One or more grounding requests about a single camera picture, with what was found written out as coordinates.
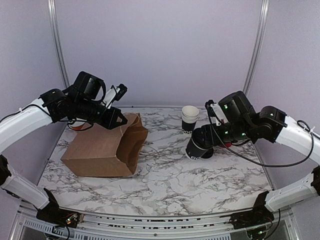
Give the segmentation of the single black paper cup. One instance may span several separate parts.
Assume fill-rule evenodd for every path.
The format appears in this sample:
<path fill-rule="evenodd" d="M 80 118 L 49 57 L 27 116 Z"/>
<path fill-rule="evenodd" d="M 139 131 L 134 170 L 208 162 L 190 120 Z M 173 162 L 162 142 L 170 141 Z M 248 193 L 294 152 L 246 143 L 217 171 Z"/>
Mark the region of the single black paper cup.
<path fill-rule="evenodd" d="M 185 148 L 185 155 L 190 160 L 197 160 L 201 158 L 209 149 L 210 147 L 207 147 L 202 139 L 191 137 Z"/>

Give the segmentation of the brown paper bag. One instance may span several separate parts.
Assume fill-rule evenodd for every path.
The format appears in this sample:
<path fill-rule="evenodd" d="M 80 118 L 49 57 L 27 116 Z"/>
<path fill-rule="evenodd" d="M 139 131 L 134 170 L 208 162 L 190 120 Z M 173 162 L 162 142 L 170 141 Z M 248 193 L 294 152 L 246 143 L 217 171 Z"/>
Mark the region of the brown paper bag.
<path fill-rule="evenodd" d="M 148 129 L 139 113 L 125 113 L 127 124 L 112 130 L 95 125 L 77 133 L 61 161 L 78 177 L 114 178 L 135 174 Z"/>

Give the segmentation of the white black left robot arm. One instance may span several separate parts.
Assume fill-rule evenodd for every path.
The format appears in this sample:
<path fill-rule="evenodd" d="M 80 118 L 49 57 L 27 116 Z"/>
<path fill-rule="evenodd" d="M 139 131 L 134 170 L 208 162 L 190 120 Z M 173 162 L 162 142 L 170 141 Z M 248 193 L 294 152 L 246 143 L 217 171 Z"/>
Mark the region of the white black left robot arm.
<path fill-rule="evenodd" d="M 72 126 L 76 123 L 100 125 L 113 130 L 128 120 L 113 103 L 128 91 L 123 83 L 107 87 L 104 80 L 88 72 L 78 73 L 65 89 L 53 88 L 31 103 L 0 121 L 0 152 L 12 145 L 38 137 L 42 129 L 56 123 Z M 66 228 L 76 228 L 81 214 L 60 207 L 53 193 L 30 181 L 14 169 L 9 160 L 0 156 L 0 188 L 9 195 L 24 200 L 36 210 L 36 218 Z"/>

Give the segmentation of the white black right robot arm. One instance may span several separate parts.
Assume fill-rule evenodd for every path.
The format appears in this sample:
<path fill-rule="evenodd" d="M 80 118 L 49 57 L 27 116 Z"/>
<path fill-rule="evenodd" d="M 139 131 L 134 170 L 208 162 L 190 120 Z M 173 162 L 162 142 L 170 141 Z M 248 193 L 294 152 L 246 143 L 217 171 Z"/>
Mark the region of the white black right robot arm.
<path fill-rule="evenodd" d="M 267 105 L 256 112 L 245 93 L 233 92 L 219 102 L 209 100 L 205 103 L 209 123 L 192 131 L 185 154 L 197 160 L 223 146 L 240 157 L 231 149 L 240 141 L 252 142 L 266 140 L 279 147 L 292 149 L 303 157 L 289 162 L 279 149 L 265 150 L 274 157 L 274 164 L 256 162 L 263 168 L 291 168 L 308 160 L 313 161 L 314 169 L 295 182 L 260 193 L 250 210 L 233 213 L 229 222 L 234 229 L 262 225 L 275 219 L 274 213 L 284 207 L 320 195 L 320 136 L 305 121 L 295 120 L 284 111 Z"/>

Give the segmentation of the red ribbed plastic cup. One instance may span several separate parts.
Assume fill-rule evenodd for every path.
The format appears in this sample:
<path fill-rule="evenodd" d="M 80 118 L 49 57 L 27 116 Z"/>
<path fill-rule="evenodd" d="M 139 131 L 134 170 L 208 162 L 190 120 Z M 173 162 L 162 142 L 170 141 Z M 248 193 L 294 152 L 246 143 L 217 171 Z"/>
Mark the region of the red ribbed plastic cup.
<path fill-rule="evenodd" d="M 232 143 L 226 142 L 226 143 L 221 144 L 220 147 L 222 147 L 222 148 L 230 148 L 232 145 L 233 145 Z"/>

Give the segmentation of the stack of black paper cups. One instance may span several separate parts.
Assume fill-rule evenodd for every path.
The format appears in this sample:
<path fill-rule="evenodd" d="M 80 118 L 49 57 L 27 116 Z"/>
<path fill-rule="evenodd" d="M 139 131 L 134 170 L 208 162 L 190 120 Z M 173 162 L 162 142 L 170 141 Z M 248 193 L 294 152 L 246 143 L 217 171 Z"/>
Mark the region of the stack of black paper cups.
<path fill-rule="evenodd" d="M 196 122 L 199 118 L 200 111 L 197 107 L 186 105 L 181 110 L 182 132 L 184 134 L 191 134 L 195 129 Z"/>

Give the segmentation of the orange white ceramic bowl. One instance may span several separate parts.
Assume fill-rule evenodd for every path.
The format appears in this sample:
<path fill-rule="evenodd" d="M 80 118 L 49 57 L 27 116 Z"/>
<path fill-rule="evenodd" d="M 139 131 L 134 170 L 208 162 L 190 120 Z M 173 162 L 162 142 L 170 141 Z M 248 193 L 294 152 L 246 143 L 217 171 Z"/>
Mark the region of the orange white ceramic bowl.
<path fill-rule="evenodd" d="M 81 131 L 84 128 L 85 123 L 75 123 L 69 125 L 69 127 L 74 131 Z"/>

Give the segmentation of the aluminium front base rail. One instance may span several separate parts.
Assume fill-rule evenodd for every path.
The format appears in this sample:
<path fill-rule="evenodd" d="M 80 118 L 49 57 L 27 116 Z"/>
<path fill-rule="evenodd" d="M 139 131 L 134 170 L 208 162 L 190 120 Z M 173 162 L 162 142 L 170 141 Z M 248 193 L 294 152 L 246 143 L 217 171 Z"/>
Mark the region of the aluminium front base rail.
<path fill-rule="evenodd" d="M 216 214 L 142 216 L 118 215 L 66 209 L 75 213 L 56 223 L 37 218 L 37 210 L 22 201 L 16 213 L 10 240 L 300 240 L 289 209 L 249 217 L 250 211 Z"/>

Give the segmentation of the left aluminium frame post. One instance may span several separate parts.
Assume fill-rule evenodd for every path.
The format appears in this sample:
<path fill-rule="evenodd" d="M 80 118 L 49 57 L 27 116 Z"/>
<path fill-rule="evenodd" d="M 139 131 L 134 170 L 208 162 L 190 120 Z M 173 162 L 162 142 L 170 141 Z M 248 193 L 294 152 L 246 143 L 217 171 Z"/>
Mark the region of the left aluminium frame post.
<path fill-rule="evenodd" d="M 61 44 L 59 25 L 58 25 L 58 16 L 56 11 L 56 1 L 48 0 L 47 5 L 48 5 L 49 20 L 51 25 L 55 52 L 57 55 L 58 66 L 61 73 L 63 84 L 67 88 L 70 86 L 70 81 L 67 73 L 67 68 L 65 64 L 64 55 L 63 55 L 63 48 Z"/>

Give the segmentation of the aluminium frame post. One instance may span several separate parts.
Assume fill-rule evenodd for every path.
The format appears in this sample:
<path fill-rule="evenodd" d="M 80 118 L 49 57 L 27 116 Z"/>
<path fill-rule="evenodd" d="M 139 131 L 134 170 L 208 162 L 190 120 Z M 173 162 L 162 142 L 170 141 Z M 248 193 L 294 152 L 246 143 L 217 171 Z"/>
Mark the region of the aluminium frame post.
<path fill-rule="evenodd" d="M 56 1 L 48 0 L 47 5 L 48 5 L 49 20 L 51 25 L 55 52 L 57 55 L 58 66 L 61 73 L 63 84 L 67 88 L 70 86 L 70 81 L 67 73 L 67 68 L 65 64 L 64 55 L 63 55 L 63 48 L 61 44 L 59 25 L 58 25 L 58 16 L 56 11 Z"/>
<path fill-rule="evenodd" d="M 262 50 L 264 36 L 267 28 L 269 8 L 270 8 L 270 0 L 262 0 L 255 40 L 253 44 L 253 50 L 252 50 L 246 78 L 243 85 L 243 92 L 246 96 L 248 96 L 250 92 L 250 88 L 254 81 L 255 71 L 256 71 L 259 56 Z"/>

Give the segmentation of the right aluminium frame post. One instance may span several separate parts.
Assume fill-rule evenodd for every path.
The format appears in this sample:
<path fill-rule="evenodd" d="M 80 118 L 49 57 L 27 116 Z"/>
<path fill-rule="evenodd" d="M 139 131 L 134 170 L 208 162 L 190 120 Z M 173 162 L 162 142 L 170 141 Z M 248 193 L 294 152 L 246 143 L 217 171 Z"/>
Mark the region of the right aluminium frame post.
<path fill-rule="evenodd" d="M 250 88 L 254 81 L 255 71 L 256 71 L 259 56 L 262 50 L 264 36 L 267 28 L 269 8 L 270 8 L 270 0 L 262 0 L 255 40 L 253 44 L 253 50 L 252 50 L 246 78 L 243 85 L 243 92 L 246 96 L 248 96 L 250 92 Z"/>

